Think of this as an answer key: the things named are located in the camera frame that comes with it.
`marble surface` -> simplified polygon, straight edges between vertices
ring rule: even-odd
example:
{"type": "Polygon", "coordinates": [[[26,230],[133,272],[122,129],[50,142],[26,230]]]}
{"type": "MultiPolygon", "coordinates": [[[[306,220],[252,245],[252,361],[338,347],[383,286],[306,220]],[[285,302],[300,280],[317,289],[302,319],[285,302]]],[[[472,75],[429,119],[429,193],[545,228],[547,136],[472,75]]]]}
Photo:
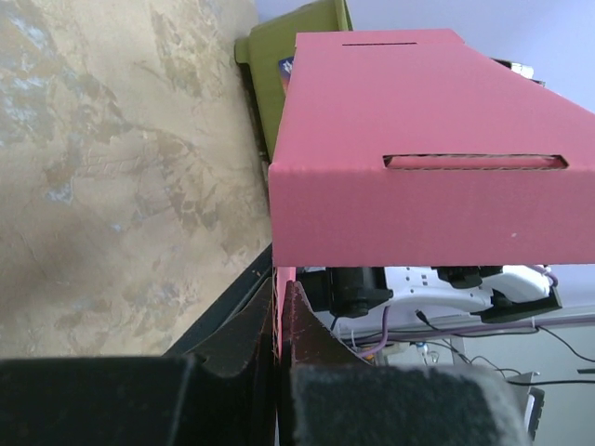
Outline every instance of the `marble surface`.
{"type": "Polygon", "coordinates": [[[0,357],[159,354],[270,242],[248,0],[0,0],[0,357]]]}

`purple cable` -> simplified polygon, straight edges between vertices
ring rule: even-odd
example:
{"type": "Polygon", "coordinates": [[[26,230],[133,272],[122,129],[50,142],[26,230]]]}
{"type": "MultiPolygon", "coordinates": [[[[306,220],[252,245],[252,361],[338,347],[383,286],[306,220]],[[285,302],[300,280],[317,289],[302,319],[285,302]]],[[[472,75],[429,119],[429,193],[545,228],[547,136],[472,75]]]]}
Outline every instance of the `purple cable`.
{"type": "Polygon", "coordinates": [[[384,307],[384,311],[382,311],[382,337],[380,338],[380,342],[372,348],[358,351],[356,356],[365,358],[366,356],[374,355],[387,345],[389,341],[389,309],[390,306],[386,306],[384,307]]]}
{"type": "Polygon", "coordinates": [[[544,276],[548,277],[551,280],[551,286],[558,286],[558,278],[552,272],[549,272],[547,269],[540,267],[539,265],[525,266],[529,269],[532,269],[533,271],[538,272],[539,274],[543,274],[544,276]]]}

